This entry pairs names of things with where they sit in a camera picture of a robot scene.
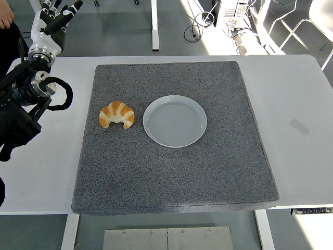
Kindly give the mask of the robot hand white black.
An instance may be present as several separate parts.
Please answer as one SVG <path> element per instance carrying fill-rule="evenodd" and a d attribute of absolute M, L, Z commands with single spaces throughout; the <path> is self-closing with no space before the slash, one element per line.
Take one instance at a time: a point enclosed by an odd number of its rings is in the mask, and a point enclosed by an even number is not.
<path fill-rule="evenodd" d="M 44 1 L 41 9 L 35 14 L 31 29 L 33 43 L 29 49 L 30 54 L 41 51 L 56 57 L 62 53 L 67 26 L 82 7 L 83 2 L 76 1 L 71 6 L 65 5 L 59 10 L 60 4 L 61 1 Z"/>

